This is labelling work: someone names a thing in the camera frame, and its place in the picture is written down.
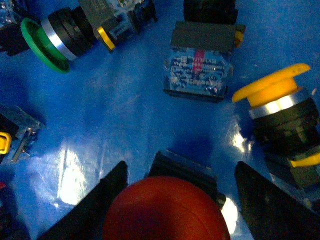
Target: blue surface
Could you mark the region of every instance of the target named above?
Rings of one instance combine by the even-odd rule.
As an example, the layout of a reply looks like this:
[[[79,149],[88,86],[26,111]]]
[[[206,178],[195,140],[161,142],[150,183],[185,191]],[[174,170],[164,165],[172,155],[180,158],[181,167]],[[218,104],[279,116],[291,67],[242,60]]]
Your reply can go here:
[[[75,0],[30,1],[40,18],[76,5]],[[47,68],[30,50],[14,57],[1,53],[0,102],[17,104],[46,125],[29,159],[0,165],[10,210],[33,240],[116,163],[127,162],[133,183],[161,149],[212,167],[219,190],[229,198],[224,212],[230,213],[232,239],[252,239],[238,214],[235,165],[244,161],[266,177],[268,172],[252,136],[248,104],[232,104],[231,97],[240,87],[300,62],[312,70],[298,76],[298,84],[310,93],[319,87],[320,2],[238,0],[237,22],[247,27],[245,39],[233,52],[234,77],[218,104],[163,93],[163,62],[175,23],[183,20],[183,0],[156,0],[156,9],[157,23],[113,54],[96,43],[65,75]],[[320,106],[319,91],[314,99]]]

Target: yellow ring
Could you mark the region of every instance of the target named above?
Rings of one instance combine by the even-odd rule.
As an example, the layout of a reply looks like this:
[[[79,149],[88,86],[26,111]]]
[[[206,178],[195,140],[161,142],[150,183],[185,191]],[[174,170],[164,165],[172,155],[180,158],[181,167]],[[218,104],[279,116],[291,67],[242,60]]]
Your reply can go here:
[[[104,30],[104,28],[101,26],[97,29],[98,33],[100,34],[100,36],[102,37],[103,41],[105,42],[105,44],[111,49],[113,50],[116,46],[114,45],[114,43],[111,41],[111,39],[109,38],[108,34],[106,33],[106,31]]]
[[[310,167],[320,164],[320,152],[299,161],[290,161],[293,168]]]

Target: green ring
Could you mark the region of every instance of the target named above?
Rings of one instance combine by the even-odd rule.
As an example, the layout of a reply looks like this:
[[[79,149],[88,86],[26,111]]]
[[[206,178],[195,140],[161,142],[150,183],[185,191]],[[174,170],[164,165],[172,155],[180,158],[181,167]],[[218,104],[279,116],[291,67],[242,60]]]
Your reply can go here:
[[[70,71],[68,60],[52,44],[39,24],[24,18],[21,22],[21,31],[26,43],[45,65],[61,74]]]

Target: red stripe label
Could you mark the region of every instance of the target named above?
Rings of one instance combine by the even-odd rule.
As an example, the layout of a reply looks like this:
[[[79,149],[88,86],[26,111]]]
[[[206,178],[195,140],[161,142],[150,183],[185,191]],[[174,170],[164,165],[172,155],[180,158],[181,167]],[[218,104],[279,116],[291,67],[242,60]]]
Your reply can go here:
[[[192,63],[192,71],[195,74],[202,72],[204,58],[205,58],[205,51],[204,50],[197,50],[195,52],[193,63]]]

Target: metal ring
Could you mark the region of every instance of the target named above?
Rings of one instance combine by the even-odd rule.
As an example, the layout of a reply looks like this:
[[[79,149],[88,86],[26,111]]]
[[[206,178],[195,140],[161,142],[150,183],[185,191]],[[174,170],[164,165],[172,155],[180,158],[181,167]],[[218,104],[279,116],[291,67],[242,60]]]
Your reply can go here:
[[[269,102],[263,106],[250,109],[249,114],[252,119],[258,119],[291,108],[308,98],[310,98],[308,91],[305,88],[300,87],[298,91],[290,95],[281,97],[278,100]]]
[[[55,30],[51,26],[51,23],[48,19],[45,19],[41,22],[42,28],[47,35],[47,37],[50,39],[51,43],[56,47],[56,49],[59,50],[59,52],[65,56],[66,59],[69,61],[74,61],[77,56],[74,55],[67,47],[64,45],[64,43],[61,41],[59,36],[56,34]]]

